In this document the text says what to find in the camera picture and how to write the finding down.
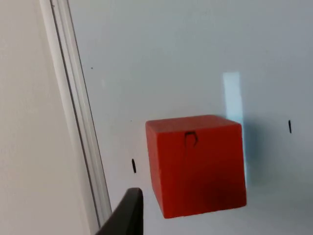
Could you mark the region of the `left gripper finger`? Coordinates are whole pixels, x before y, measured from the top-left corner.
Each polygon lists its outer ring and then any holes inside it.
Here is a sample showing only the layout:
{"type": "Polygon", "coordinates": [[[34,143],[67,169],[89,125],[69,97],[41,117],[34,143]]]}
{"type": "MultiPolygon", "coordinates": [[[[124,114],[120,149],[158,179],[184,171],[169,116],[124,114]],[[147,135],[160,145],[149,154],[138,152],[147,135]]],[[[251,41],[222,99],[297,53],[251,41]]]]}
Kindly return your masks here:
{"type": "Polygon", "coordinates": [[[143,235],[143,192],[126,190],[122,200],[97,235],[143,235]]]}

